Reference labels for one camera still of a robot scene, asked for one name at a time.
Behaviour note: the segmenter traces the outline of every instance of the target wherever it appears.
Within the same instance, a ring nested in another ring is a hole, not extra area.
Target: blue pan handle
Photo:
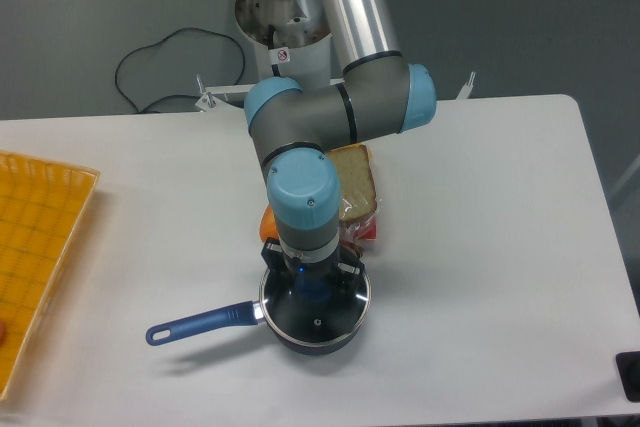
[[[156,346],[203,334],[210,330],[239,325],[258,325],[253,301],[248,300],[247,302],[228,305],[221,309],[210,310],[202,314],[156,325],[147,330],[146,339],[149,345]]]

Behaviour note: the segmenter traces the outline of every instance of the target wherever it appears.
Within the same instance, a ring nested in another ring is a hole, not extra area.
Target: gray wall
[[[406,57],[439,97],[471,70],[480,97],[567,93],[581,105],[605,190],[640,152],[640,0],[388,0]],[[113,87],[130,50],[198,26],[240,35],[233,0],[0,0],[0,119],[127,114]],[[251,54],[245,82],[256,79]],[[233,46],[186,35],[137,56],[122,86],[140,105],[232,82]],[[161,110],[191,110],[191,102]],[[630,273],[640,269],[640,193],[614,215]]]

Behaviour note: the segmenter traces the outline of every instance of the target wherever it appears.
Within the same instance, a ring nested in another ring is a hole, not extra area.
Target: black cable
[[[273,25],[269,24],[269,32],[267,33],[267,49],[269,49],[270,51],[276,48],[274,44],[275,35],[276,28]],[[282,77],[280,75],[280,68],[278,67],[278,64],[271,64],[271,71],[273,72],[274,77]]]
[[[124,64],[124,62],[131,57],[134,54],[137,54],[138,52],[142,51],[142,50],[146,50],[146,49],[152,49],[154,47],[160,47],[162,44],[164,44],[167,40],[169,40],[171,37],[174,37],[178,34],[181,34],[183,32],[197,32],[197,33],[202,33],[202,34],[208,34],[208,35],[213,35],[215,37],[222,37],[224,39],[230,40],[231,42],[233,42],[233,44],[238,47],[238,50],[240,51],[240,55],[242,57],[242,68],[240,69],[240,73],[238,74],[238,77],[236,78],[235,82],[233,83],[233,85],[238,85],[238,82],[240,82],[240,79],[242,79],[242,76],[244,75],[244,71],[245,68],[247,66],[247,59],[244,55],[244,50],[242,49],[242,46],[240,45],[240,43],[234,39],[233,37],[230,37],[226,34],[222,34],[220,32],[214,32],[212,30],[206,30],[206,29],[201,29],[199,27],[183,27],[182,29],[178,29],[174,32],[171,32],[169,35],[167,35],[164,39],[156,42],[155,44],[150,44],[150,45],[145,45],[143,47],[138,47],[135,50],[132,50],[131,52],[129,52],[127,55],[125,55],[122,60],[120,61],[120,63],[118,64],[118,67],[116,67],[116,72],[114,75],[114,83],[116,86],[116,90],[118,91],[118,93],[124,97],[124,99],[129,102],[129,105],[131,105],[131,107],[133,107],[133,110],[135,110],[136,114],[149,114],[149,113],[159,113],[157,111],[152,111],[150,110],[151,107],[153,107],[154,105],[157,105],[161,102],[164,102],[165,100],[169,100],[169,99],[199,99],[199,96],[196,95],[188,95],[188,94],[173,94],[173,95],[167,95],[165,97],[162,97],[160,99],[154,100],[153,102],[151,102],[149,105],[147,105],[146,107],[144,107],[143,109],[138,108],[138,106],[136,105],[136,103],[131,100],[129,98],[129,96],[127,94],[125,94],[122,89],[120,88],[120,84],[118,83],[118,73],[120,72],[120,68],[122,67],[122,64]]]

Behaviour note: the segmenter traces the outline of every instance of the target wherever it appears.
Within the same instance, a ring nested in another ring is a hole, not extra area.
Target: bread slice
[[[349,146],[326,153],[338,171],[342,185],[340,222],[355,224],[369,220],[376,212],[376,187],[364,145]]]

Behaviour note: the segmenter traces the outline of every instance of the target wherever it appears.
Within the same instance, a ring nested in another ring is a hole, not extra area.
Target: orange object
[[[260,240],[266,242],[269,237],[273,239],[280,238],[278,237],[278,228],[276,227],[276,218],[273,215],[273,209],[270,205],[267,205],[262,215],[262,221],[260,222]]]

